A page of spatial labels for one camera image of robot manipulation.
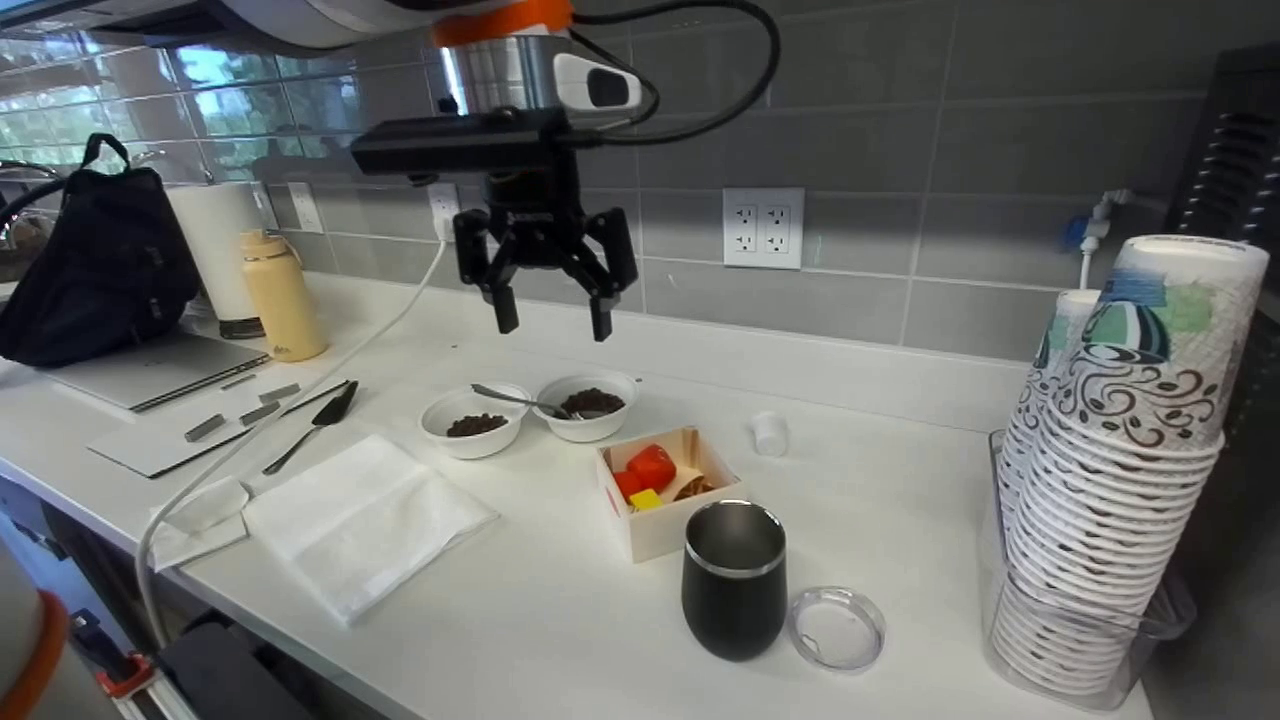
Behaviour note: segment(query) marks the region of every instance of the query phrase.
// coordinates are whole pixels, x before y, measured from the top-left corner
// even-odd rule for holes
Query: black cable
[[[596,53],[604,63],[617,63],[617,66],[633,72],[633,75],[639,81],[639,87],[648,90],[648,107],[644,107],[644,110],[635,110],[635,114],[629,114],[629,121],[621,121],[621,125],[608,125],[608,129],[590,129],[590,130],[608,136],[608,130],[622,130],[622,129],[635,129],[635,125],[644,125],[644,121],[654,114],[654,107],[664,103],[664,90],[661,90],[648,75],[639,75],[633,63],[622,63],[621,56],[610,56],[608,49],[600,49],[590,37],[582,37],[582,32],[569,32],[569,37],[572,37],[576,43],[582,43],[586,53]]]
[[[10,204],[4,204],[0,207],[0,226],[7,223],[7,220],[16,220],[25,207],[32,207],[32,204],[38,204],[43,194],[55,194],[55,191],[63,191],[68,186],[68,178],[59,175],[59,178],[46,178],[46,184],[37,184],[37,186],[28,186],[25,194],[16,194]]]
[[[648,19],[648,15],[664,15],[664,12],[686,12],[686,8],[732,8],[732,12],[744,12],[751,15],[764,37],[766,37],[766,59],[764,59],[764,72],[754,75],[754,84],[736,98],[726,103],[724,110],[692,125],[692,129],[671,129],[671,130],[652,130],[652,136],[610,136],[610,130],[576,130],[572,140],[576,142],[681,142],[681,140],[692,140],[692,136],[704,136],[736,114],[744,114],[770,84],[774,66],[778,66],[778,56],[784,56],[784,39],[778,39],[778,29],[774,19],[746,3],[746,0],[666,0],[666,3],[652,3],[652,8],[633,8],[633,12],[608,12],[608,15],[582,15],[576,12],[572,19],[576,25],[633,25],[633,19]]]

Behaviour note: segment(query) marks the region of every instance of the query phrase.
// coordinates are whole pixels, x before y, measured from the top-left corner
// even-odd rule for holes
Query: black cup
[[[681,602],[692,635],[724,654],[759,654],[789,614],[789,530],[746,498],[698,507],[684,528]]]

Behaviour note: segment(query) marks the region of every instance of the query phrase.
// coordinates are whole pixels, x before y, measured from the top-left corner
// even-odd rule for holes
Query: small white bowl
[[[608,417],[569,417],[569,418],[530,406],[530,417],[539,417],[569,442],[596,442],[604,436],[617,436],[639,398],[639,381],[629,373],[576,373],[576,375],[552,381],[543,390],[536,390],[536,398],[543,406],[561,406],[569,397],[576,397],[582,386],[600,386],[600,390],[622,398],[622,406],[617,406]]]
[[[501,417],[503,423],[493,430],[480,430],[480,436],[447,436],[447,428],[462,417]],[[428,405],[424,430],[447,455],[480,460],[480,455],[494,455],[494,452],[510,447],[524,417],[527,417],[527,406],[519,406],[519,405],[486,398],[486,397],[477,397],[473,386],[451,386]]]

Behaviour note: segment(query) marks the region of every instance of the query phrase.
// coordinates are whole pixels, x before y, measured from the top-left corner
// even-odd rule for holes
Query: power cord
[[[704,130],[719,129],[719,125],[744,114],[744,110],[766,90],[766,84],[770,84],[770,75],[774,75],[774,66],[778,66],[778,56],[784,56],[784,39],[778,39],[774,19],[770,19],[764,8],[746,3],[746,0],[666,0],[666,3],[633,8],[633,12],[604,12],[604,15],[576,12],[572,19],[576,19],[576,25],[633,25],[633,19],[666,15],[666,12],[686,12],[686,8],[726,8],[726,12],[744,12],[744,15],[751,15],[751,19],[764,29],[764,37],[766,37],[766,59],[764,59],[754,84],[751,84],[739,98],[732,98],[724,110],[716,110],[716,114],[708,114],[708,121],[698,121],[698,125],[671,129],[671,130],[648,130],[648,136],[639,136],[639,130],[617,130],[617,129],[572,130],[576,142],[582,142],[582,146],[586,146],[586,142],[617,142],[617,146],[681,142],[681,140],[704,136]]]
[[[365,354],[376,341],[385,341],[416,305],[418,296],[428,293],[440,258],[447,252],[447,239],[440,235],[440,246],[424,270],[424,278],[413,287],[413,296],[403,301],[403,307],[380,325],[372,337],[365,337],[354,348],[348,348],[328,373],[320,373],[302,390],[300,390],[300,405],[310,398],[310,390],[320,390],[330,375],[341,375],[354,354]],[[139,593],[139,602],[143,602],[143,618],[147,618],[147,632],[155,638],[155,646],[168,644],[168,632],[159,625],[159,602],[155,602],[155,586],[152,586],[152,539],[155,539],[155,528],[159,521],[181,507],[195,486],[203,486],[218,468],[226,468],[259,430],[277,428],[280,417],[287,417],[290,406],[277,406],[269,418],[251,423],[234,447],[226,447],[216,463],[206,463],[188,486],[181,486],[168,504],[155,507],[155,514],[147,521],[143,534],[136,539],[136,555],[130,555],[130,574],[136,574],[136,593]]]

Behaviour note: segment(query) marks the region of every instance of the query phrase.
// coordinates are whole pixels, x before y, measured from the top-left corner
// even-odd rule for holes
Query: electrical outlet
[[[798,186],[726,186],[724,191],[724,262],[798,269],[805,262],[805,191]]]

